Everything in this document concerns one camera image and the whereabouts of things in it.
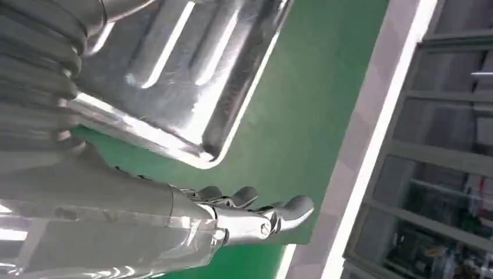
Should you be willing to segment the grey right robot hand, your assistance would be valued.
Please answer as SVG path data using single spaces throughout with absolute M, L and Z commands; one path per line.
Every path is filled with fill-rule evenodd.
M 313 212 L 307 196 L 250 209 L 251 187 L 223 196 L 72 156 L 1 153 L 2 278 L 145 278 L 208 264 L 227 245 L 264 241 Z

